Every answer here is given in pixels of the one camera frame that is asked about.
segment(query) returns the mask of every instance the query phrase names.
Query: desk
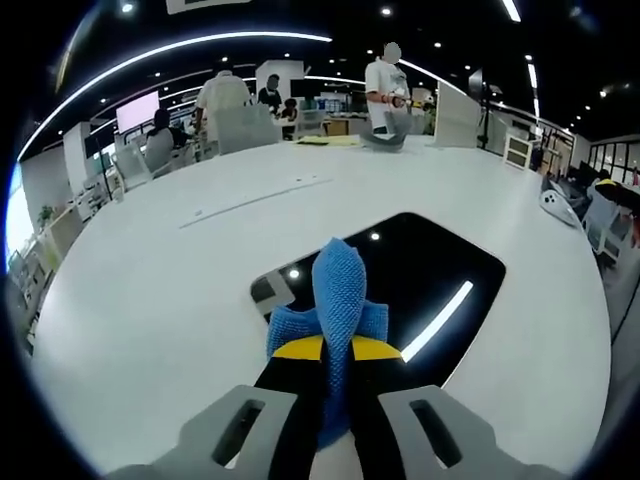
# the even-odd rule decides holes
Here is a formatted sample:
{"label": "desk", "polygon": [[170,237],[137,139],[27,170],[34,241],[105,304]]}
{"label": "desk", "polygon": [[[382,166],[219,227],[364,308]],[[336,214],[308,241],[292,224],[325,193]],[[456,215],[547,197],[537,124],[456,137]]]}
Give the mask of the desk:
{"label": "desk", "polygon": [[[51,286],[33,358],[61,425],[99,469],[154,460],[196,413],[253,384],[267,325],[259,275],[402,211],[493,253],[498,296],[445,390],[526,463],[573,471],[596,437],[609,382],[602,282],[587,239],[538,206],[541,177],[475,149],[409,137],[400,154],[269,145],[216,157],[101,209]],[[209,213],[309,181],[331,180]],[[358,478],[350,436],[312,478]]]}

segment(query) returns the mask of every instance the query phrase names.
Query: white column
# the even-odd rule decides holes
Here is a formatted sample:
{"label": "white column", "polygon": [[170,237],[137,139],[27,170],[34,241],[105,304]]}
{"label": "white column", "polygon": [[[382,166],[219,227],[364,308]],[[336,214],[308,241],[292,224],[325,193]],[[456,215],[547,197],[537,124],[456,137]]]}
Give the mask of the white column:
{"label": "white column", "polygon": [[282,102],[291,98],[291,80],[304,78],[304,62],[297,60],[267,60],[256,70],[256,95],[267,86],[270,75],[280,77],[278,91]]}
{"label": "white column", "polygon": [[69,175],[69,185],[73,195],[78,195],[84,189],[85,180],[94,173],[87,162],[87,151],[84,140],[89,136],[90,124],[81,122],[64,134],[64,160]]}

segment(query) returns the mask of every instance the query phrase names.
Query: pink screen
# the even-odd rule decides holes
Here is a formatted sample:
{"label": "pink screen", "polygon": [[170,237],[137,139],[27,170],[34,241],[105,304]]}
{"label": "pink screen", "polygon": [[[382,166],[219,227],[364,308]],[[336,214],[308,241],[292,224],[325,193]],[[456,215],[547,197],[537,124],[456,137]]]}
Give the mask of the pink screen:
{"label": "pink screen", "polygon": [[127,103],[124,107],[116,110],[118,130],[120,133],[123,133],[147,120],[151,120],[159,108],[160,100],[158,98],[158,92],[150,93],[131,103]]}

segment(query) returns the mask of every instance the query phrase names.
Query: ceiling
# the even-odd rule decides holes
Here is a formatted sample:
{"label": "ceiling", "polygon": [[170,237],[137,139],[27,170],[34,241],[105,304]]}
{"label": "ceiling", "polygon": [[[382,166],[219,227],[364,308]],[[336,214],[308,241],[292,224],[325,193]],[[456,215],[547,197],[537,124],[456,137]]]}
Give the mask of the ceiling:
{"label": "ceiling", "polygon": [[[60,130],[94,117],[140,89],[175,77],[230,65],[260,65],[289,53],[311,66],[313,75],[340,72],[344,78],[362,80],[373,59],[367,50],[378,51],[388,41],[400,44],[404,59],[463,89],[470,73],[465,66],[471,66],[471,71],[483,68],[485,79],[503,92],[496,100],[533,112],[524,59],[530,54],[537,70],[543,118],[562,127],[573,123],[571,130],[590,140],[640,132],[640,69],[634,30],[640,11],[632,5],[638,2],[515,0],[522,22],[514,23],[501,0],[252,0],[176,15],[168,15],[166,3],[160,0],[131,0],[134,10],[123,14],[123,1],[59,2],[55,8],[42,7],[43,16],[50,13],[61,20],[44,27],[47,41],[38,45],[31,56],[31,70],[24,72],[25,76],[32,73],[36,80],[18,87],[28,98],[28,108],[22,105],[21,109],[26,121],[23,139],[36,128],[35,122],[45,119],[97,74],[162,45],[234,31],[290,31],[328,36],[333,42],[227,39],[148,58],[71,103],[43,130],[27,157],[60,140]],[[392,15],[382,16],[383,7],[390,8]],[[222,63],[225,56],[229,61]],[[405,71],[410,86],[431,81],[413,70]],[[241,67],[237,73],[254,76],[255,67]],[[167,93],[201,85],[211,75],[170,83]],[[608,92],[606,98],[600,96],[603,89]],[[101,118],[113,116],[111,111]]]}

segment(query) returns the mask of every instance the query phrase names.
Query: blue towel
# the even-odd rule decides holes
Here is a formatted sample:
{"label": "blue towel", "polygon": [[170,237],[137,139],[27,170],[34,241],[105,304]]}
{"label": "blue towel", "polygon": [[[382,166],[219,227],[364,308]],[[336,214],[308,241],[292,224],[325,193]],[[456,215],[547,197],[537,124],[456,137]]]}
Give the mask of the blue towel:
{"label": "blue towel", "polygon": [[318,447],[331,445],[349,430],[346,375],[349,344],[354,334],[387,340],[389,309],[365,300],[367,278],[355,248],[336,238],[322,249],[311,270],[316,307],[294,312],[278,307],[271,314],[267,335],[269,357],[284,344],[324,335],[328,351],[328,397]]}

